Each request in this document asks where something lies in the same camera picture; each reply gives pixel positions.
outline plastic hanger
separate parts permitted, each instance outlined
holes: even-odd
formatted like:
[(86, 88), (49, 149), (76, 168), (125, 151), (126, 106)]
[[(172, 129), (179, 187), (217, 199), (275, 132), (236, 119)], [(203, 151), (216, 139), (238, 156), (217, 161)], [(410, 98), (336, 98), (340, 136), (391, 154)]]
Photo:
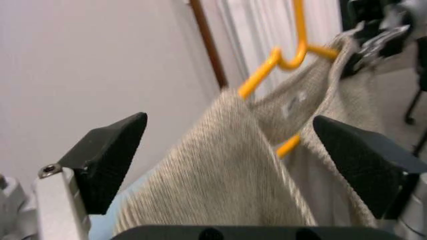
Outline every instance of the plastic hanger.
[[(298, 49), (295, 57), (291, 61), (286, 61), (282, 57), (280, 48), (275, 47), (270, 54), (270, 57), (252, 74), (246, 82), (238, 89), (238, 94), (246, 99), (257, 86), (265, 79), (275, 66), (279, 66), (283, 70), (291, 70), (298, 68), (306, 57), (307, 52), (316, 53), (322, 57), (335, 59), (339, 52), (332, 48), (315, 46), (307, 43), (306, 23), (304, 19), (303, 0), (293, 0), (293, 10), (295, 14), (296, 31), (298, 34)], [(300, 142), (300, 136), (294, 135), (285, 142), (276, 151), (279, 158), (284, 157)]]

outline gray floor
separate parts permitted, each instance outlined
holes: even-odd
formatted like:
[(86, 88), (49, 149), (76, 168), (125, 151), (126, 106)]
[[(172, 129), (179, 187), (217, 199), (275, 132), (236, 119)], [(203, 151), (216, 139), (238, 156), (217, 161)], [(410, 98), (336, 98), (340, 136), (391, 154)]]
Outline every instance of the gray floor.
[[(421, 95), (413, 112), (415, 125), (404, 122), (404, 114), (418, 90), (417, 77), (412, 68), (377, 77), (385, 134), (411, 152), (427, 129), (427, 92)], [(427, 144), (420, 158), (427, 162)]]

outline beige sweater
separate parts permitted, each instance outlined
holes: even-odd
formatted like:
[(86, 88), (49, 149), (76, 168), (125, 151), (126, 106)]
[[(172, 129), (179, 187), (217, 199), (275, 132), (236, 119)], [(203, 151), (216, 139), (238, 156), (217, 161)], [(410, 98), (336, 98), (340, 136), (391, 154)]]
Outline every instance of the beige sweater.
[[(172, 148), (154, 174), (127, 197), (115, 233), (148, 224), (375, 226), (315, 134), (325, 115), (380, 132), (373, 74), (340, 79), (357, 48), (347, 36), (332, 63), (319, 58), (257, 102), (226, 90)], [(285, 159), (275, 147), (295, 133), (301, 144)]]

